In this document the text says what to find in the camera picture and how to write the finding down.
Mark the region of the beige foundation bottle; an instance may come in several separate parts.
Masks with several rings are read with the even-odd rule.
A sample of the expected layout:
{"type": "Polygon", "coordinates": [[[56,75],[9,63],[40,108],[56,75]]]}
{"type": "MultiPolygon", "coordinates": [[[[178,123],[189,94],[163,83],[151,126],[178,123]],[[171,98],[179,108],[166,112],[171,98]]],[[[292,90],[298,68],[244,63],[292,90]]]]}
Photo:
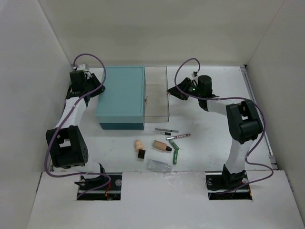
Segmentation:
{"type": "Polygon", "coordinates": [[[167,152],[171,152],[172,148],[169,147],[167,144],[157,141],[155,140],[152,144],[153,148],[161,150],[161,151],[167,151],[167,152]]]}

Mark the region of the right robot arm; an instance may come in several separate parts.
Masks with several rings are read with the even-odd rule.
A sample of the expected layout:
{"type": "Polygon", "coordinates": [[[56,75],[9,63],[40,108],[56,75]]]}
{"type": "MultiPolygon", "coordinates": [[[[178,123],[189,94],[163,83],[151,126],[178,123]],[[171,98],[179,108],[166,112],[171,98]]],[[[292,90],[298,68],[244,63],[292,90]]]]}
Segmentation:
{"type": "Polygon", "coordinates": [[[221,100],[213,94],[212,79],[201,75],[197,80],[185,78],[167,93],[180,100],[191,96],[198,99],[199,106],[207,111],[226,116],[232,144],[229,157],[219,175],[207,175],[206,186],[209,190],[234,189],[248,179],[245,171],[245,159],[254,140],[263,131],[263,125],[253,101],[243,99],[240,103],[221,100]]]}

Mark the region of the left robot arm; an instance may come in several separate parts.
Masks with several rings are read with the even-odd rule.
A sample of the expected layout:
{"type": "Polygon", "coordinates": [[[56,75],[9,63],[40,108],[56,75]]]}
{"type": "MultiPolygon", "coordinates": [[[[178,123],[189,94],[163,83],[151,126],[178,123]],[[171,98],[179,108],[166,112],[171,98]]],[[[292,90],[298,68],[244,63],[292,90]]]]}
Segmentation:
{"type": "Polygon", "coordinates": [[[55,168],[62,169],[87,164],[89,153],[79,124],[90,99],[105,90],[96,75],[85,68],[70,72],[70,80],[61,119],[54,129],[46,132],[51,162],[55,168]]]}

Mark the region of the beige makeup sponge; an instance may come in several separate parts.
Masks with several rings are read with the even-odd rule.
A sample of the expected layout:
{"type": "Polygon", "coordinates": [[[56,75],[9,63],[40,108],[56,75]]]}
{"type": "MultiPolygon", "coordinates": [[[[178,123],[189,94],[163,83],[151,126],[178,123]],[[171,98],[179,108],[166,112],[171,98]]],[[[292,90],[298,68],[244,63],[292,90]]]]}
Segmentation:
{"type": "Polygon", "coordinates": [[[136,140],[134,145],[135,145],[136,151],[143,150],[143,148],[144,148],[144,146],[140,140],[136,140]]]}

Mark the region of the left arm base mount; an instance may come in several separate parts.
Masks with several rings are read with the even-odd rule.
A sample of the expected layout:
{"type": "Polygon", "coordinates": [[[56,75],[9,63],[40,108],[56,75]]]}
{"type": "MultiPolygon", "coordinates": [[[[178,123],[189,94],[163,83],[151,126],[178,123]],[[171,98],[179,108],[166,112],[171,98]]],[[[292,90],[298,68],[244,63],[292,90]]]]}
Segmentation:
{"type": "Polygon", "coordinates": [[[75,182],[78,186],[76,200],[121,200],[122,173],[108,173],[107,176],[84,175],[75,182]]]}

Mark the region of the clear acrylic drawer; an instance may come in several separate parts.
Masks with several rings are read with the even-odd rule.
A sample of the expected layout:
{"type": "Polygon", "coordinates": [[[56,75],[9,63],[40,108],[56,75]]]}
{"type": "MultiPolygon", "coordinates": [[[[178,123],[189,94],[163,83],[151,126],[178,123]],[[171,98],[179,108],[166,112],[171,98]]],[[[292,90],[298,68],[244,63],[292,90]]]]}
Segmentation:
{"type": "Polygon", "coordinates": [[[145,67],[145,80],[145,122],[169,122],[170,111],[166,67],[145,67]]]}

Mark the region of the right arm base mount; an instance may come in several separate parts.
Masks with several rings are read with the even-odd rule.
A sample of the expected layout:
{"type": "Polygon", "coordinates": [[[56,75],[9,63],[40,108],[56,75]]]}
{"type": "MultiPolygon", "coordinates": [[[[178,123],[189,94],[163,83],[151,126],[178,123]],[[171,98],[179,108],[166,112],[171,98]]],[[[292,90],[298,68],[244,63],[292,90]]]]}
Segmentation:
{"type": "Polygon", "coordinates": [[[244,170],[238,174],[230,174],[223,171],[220,174],[208,173],[206,175],[206,187],[209,200],[252,200],[252,194],[248,183],[248,177],[244,170]]]}

